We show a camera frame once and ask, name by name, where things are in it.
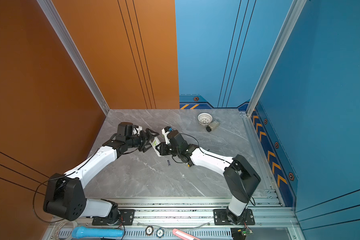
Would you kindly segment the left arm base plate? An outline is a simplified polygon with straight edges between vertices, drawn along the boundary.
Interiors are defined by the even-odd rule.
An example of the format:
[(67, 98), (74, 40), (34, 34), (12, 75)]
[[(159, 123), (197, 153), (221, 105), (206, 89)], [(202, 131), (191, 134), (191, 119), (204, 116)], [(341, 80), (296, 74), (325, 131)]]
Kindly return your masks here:
[(134, 209), (113, 209), (106, 217), (93, 217), (93, 226), (131, 226), (134, 221)]

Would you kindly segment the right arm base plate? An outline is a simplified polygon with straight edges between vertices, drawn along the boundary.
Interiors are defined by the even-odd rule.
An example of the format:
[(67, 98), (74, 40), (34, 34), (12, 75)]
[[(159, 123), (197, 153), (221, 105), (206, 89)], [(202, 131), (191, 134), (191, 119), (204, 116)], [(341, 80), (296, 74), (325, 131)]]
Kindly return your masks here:
[(255, 217), (251, 209), (244, 209), (240, 216), (236, 216), (228, 209), (214, 209), (214, 223), (217, 226), (236, 225), (236, 226), (254, 226)]

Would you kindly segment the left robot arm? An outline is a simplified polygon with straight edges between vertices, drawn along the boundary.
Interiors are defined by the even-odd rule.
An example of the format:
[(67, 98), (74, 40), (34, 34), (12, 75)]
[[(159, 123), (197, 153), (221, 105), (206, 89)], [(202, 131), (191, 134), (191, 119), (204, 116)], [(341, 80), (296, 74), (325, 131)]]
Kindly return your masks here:
[(84, 189), (100, 171), (123, 155), (138, 150), (146, 152), (159, 133), (128, 122), (118, 125), (113, 134), (87, 160), (63, 175), (50, 177), (43, 210), (64, 220), (93, 218), (104, 225), (114, 225), (121, 220), (118, 204), (107, 200), (88, 199)]

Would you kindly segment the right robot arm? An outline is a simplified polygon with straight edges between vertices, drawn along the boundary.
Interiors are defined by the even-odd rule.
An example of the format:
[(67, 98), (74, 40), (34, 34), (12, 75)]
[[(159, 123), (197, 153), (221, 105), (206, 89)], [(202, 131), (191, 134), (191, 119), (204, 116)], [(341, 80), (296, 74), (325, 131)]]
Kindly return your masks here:
[(199, 144), (189, 144), (177, 130), (163, 130), (165, 141), (155, 137), (152, 147), (159, 156), (178, 157), (188, 167), (199, 166), (224, 177), (232, 194), (227, 207), (227, 215), (232, 221), (238, 221), (248, 204), (255, 204), (253, 194), (261, 182), (260, 175), (242, 155), (226, 157), (209, 152)]

